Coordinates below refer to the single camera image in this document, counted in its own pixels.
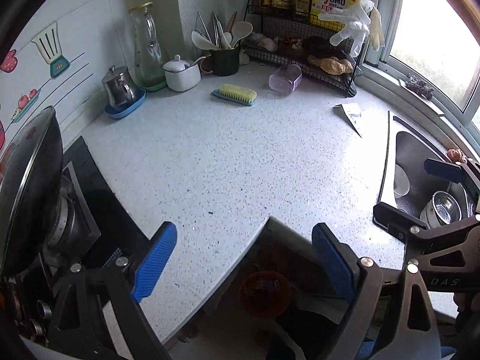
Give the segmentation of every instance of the black pan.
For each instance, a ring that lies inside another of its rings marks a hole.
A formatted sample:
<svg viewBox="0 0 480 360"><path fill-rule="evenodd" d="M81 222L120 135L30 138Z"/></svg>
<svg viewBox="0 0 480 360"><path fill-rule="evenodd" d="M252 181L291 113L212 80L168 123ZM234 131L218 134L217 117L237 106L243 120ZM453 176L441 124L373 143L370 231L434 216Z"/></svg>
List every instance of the black pan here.
<svg viewBox="0 0 480 360"><path fill-rule="evenodd" d="M0 159L0 276L27 268L57 219L63 147L53 107L15 136Z"/></svg>

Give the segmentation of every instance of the black glass stove top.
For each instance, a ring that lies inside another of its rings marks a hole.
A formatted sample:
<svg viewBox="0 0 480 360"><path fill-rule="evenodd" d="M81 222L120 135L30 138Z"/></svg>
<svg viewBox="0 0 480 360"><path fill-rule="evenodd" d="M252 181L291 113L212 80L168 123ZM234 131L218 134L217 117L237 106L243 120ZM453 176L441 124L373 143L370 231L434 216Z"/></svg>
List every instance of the black glass stove top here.
<svg viewBox="0 0 480 360"><path fill-rule="evenodd" d="M119 256L132 256L147 247L148 238L115 197L88 151L83 137L64 153L64 166L72 162L85 201L97 223L100 238L82 259L86 268L114 263Z"/></svg>

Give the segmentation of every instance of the utensil holder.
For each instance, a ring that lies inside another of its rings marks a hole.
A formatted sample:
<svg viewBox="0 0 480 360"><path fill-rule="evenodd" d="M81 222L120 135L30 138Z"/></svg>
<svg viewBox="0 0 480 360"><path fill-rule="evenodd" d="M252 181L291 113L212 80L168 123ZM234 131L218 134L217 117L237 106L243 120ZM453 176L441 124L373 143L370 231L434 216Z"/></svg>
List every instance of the utensil holder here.
<svg viewBox="0 0 480 360"><path fill-rule="evenodd" d="M240 67L240 47L232 50L212 50L212 72L216 76L232 76Z"/></svg>

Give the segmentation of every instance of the blue plastic dish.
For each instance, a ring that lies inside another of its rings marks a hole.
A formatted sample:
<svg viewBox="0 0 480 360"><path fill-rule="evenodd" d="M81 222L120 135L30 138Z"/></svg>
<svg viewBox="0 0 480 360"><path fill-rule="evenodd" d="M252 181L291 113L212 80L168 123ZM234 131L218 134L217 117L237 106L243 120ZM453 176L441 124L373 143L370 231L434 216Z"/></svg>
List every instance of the blue plastic dish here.
<svg viewBox="0 0 480 360"><path fill-rule="evenodd" d="M116 109L114 109L110 104L107 104L105 106L105 113L109 116L112 117L113 119L122 119L123 117L126 117L130 115L133 111L135 111L142 103L145 101L146 97L146 91L145 89L143 90L143 96L138 99L135 103L133 103L130 107L127 109L118 112Z"/></svg>

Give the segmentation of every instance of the window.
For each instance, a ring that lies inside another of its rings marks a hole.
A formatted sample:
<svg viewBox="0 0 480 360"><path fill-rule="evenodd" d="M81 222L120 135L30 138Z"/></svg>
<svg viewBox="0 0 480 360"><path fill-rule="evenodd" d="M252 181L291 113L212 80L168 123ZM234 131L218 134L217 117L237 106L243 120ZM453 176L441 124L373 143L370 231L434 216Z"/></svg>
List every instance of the window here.
<svg viewBox="0 0 480 360"><path fill-rule="evenodd" d="M366 61L429 81L434 102L480 144L480 45L461 17L447 0L379 0L378 9L385 47L368 50Z"/></svg>

